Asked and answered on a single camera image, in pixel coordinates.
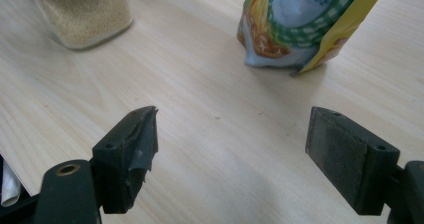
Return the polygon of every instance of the glass jar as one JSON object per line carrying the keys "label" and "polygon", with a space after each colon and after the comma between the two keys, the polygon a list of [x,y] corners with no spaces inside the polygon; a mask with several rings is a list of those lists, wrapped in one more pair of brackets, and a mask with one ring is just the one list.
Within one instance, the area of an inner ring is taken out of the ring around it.
{"label": "glass jar", "polygon": [[70,49],[85,49],[125,31],[132,22],[127,0],[35,0],[54,33]]}

